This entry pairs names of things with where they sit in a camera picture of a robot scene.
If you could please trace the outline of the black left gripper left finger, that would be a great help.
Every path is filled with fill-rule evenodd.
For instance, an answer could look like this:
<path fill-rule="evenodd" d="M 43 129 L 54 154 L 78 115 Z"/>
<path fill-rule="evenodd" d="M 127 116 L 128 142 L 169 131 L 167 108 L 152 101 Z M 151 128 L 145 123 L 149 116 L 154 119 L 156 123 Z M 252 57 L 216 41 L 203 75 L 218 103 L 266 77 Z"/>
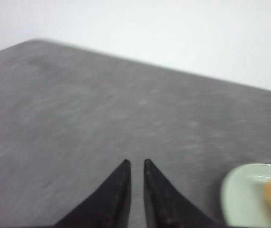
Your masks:
<path fill-rule="evenodd" d="M 131 162 L 123 160 L 84 201 L 55 228 L 126 228 L 131 206 Z"/>

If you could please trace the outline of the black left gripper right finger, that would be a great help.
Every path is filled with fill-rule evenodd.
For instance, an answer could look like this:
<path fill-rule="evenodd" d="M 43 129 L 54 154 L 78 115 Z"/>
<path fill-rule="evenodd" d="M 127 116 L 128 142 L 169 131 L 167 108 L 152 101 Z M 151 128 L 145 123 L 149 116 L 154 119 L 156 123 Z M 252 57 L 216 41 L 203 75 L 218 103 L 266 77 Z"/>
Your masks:
<path fill-rule="evenodd" d="M 150 160 L 144 161 L 144 206 L 148 228 L 216 228 Z"/>

